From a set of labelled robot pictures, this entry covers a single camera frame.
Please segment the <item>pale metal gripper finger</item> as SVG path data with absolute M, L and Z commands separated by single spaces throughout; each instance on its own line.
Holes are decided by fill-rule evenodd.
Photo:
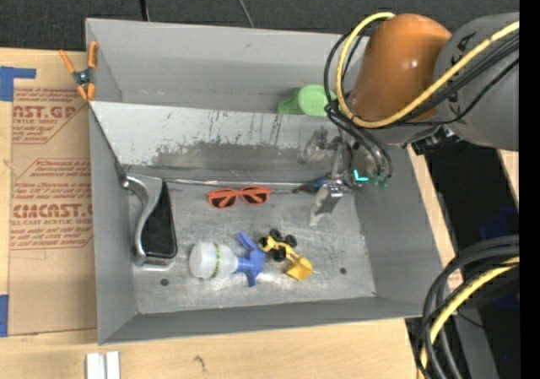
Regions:
M 309 194 L 317 193 L 323 186 L 327 185 L 330 181 L 327 177 L 319 177 L 315 180 L 308 181 L 301 184 L 300 186 L 294 189 L 294 193 L 306 192 Z
M 327 183 L 320 187 L 310 209 L 309 226 L 317 226 L 322 217 L 331 214 L 342 197 L 343 187 L 337 183 Z

